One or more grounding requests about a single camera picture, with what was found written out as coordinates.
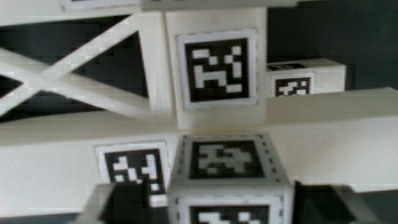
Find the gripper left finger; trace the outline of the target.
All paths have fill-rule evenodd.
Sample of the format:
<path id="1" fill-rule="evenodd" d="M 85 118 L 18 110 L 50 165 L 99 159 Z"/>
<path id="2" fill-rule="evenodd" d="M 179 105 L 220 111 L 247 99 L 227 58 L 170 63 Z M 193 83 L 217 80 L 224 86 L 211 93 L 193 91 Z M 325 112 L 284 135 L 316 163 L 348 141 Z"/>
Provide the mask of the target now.
<path id="1" fill-rule="evenodd" d="M 149 206 L 142 185 L 99 184 L 73 224 L 167 224 L 167 208 Z"/>

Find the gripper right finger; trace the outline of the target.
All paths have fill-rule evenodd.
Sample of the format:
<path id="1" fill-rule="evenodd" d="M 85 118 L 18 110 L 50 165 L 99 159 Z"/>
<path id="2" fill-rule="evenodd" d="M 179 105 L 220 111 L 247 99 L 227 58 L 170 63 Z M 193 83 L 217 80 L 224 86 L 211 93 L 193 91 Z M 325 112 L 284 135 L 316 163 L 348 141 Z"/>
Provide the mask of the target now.
<path id="1" fill-rule="evenodd" d="M 380 224 L 348 185 L 295 182 L 293 224 Z"/>

